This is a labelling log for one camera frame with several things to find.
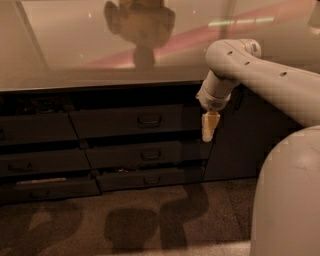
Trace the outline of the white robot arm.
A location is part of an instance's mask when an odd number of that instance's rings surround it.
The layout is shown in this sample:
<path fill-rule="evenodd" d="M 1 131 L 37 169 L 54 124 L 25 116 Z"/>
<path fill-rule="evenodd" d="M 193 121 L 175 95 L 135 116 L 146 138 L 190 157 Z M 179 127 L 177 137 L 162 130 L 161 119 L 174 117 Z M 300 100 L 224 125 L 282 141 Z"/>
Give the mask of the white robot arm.
<path fill-rule="evenodd" d="M 290 123 L 259 173 L 250 256 L 320 256 L 319 75 L 264 60 L 253 39 L 212 43 L 206 63 L 209 72 L 197 93 L 205 142 L 213 139 L 219 112 L 240 84 Z"/>

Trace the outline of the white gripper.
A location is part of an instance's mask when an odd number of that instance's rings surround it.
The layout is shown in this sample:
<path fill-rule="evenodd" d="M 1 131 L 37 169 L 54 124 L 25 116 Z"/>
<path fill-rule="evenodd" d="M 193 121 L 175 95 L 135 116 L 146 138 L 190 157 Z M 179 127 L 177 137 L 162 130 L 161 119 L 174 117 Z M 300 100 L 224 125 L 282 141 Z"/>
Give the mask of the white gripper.
<path fill-rule="evenodd" d="M 231 95 L 227 95 L 223 98 L 216 98 L 201 87 L 196 94 L 196 99 L 199 101 L 201 107 L 208 111 L 203 114 L 201 118 L 202 140 L 204 142 L 210 142 L 213 139 L 214 132 L 220 120 L 218 111 L 221 111 L 226 107 L 231 99 Z"/>

